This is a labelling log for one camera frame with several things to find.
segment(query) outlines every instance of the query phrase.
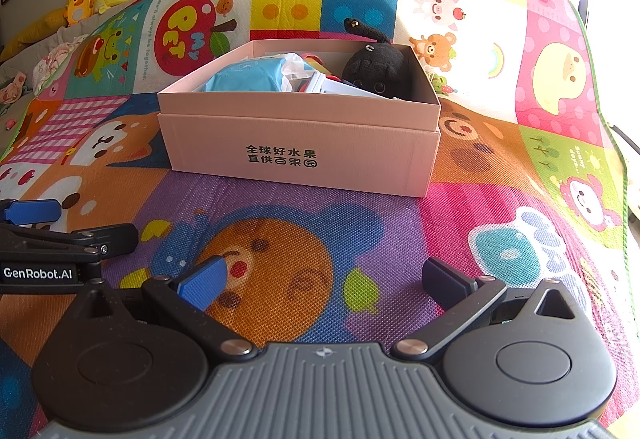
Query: black clamp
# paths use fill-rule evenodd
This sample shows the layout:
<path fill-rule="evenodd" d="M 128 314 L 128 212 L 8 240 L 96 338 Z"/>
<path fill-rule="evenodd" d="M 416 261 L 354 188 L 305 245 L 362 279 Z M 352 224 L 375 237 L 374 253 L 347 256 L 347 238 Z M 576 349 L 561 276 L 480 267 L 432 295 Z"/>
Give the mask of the black clamp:
<path fill-rule="evenodd" d="M 56 221 L 62 209 L 55 199 L 2 200 L 0 213 L 0 296 L 76 293 L 102 277 L 102 260 L 138 245 L 129 223 L 72 233 L 17 226 Z"/>

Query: black plush cat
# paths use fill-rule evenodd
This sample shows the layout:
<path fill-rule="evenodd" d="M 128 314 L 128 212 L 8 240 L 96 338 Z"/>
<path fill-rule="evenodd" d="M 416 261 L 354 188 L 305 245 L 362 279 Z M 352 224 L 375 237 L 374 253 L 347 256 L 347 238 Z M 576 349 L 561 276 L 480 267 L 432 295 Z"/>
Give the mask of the black plush cat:
<path fill-rule="evenodd" d="M 342 72 L 342 79 L 353 85 L 384 96 L 410 99 L 412 76 L 404 54 L 393 47 L 386 35 L 357 18 L 345 18 L 349 34 L 375 40 L 355 53 Z"/>

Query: play mat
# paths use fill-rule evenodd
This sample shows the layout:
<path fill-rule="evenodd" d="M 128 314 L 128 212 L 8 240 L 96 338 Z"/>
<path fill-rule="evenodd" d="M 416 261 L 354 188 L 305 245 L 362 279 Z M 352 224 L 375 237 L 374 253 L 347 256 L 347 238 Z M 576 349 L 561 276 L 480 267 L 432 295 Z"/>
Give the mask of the play mat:
<path fill-rule="evenodd" d="M 156 92 L 252 39 L 348 38 L 346 17 L 411 45 L 433 72 L 442 139 L 425 199 L 170 170 Z M 207 312 L 258 345 L 388 348 L 439 314 L 420 286 L 429 255 L 512 286 L 560 278 L 618 369 L 609 426 L 640 397 L 640 363 L 625 171 L 598 114 L 590 56 L 568 0 L 138 0 L 31 103 L 0 192 L 58 199 L 56 231 L 135 223 L 136 252 L 104 268 L 113 286 L 222 255 L 228 284 Z M 286 143 L 259 149 L 289 152 Z M 0 301 L 2 439 L 46 421 L 30 367 L 69 300 Z"/>

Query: cardboard box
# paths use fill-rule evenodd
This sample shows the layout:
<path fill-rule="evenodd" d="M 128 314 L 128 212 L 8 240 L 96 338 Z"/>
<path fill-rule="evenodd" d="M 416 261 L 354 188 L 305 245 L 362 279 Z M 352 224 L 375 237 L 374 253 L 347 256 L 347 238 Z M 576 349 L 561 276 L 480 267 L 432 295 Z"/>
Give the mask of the cardboard box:
<path fill-rule="evenodd" d="M 314 53 L 340 76 L 354 40 L 255 40 L 158 94 L 172 168 L 228 177 L 424 197 L 440 141 L 440 103 L 407 46 L 415 75 L 401 101 L 295 92 L 202 92 L 210 77 L 244 58 Z"/>

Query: plastic bag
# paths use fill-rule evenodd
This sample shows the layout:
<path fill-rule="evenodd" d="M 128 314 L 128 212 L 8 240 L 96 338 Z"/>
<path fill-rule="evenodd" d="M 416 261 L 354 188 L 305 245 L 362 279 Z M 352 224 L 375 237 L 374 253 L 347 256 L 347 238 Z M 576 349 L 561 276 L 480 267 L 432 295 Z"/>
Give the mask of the plastic bag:
<path fill-rule="evenodd" d="M 298 54 L 275 54 L 230 64 L 216 72 L 205 84 L 206 92 L 297 91 L 300 80 L 315 70 Z"/>

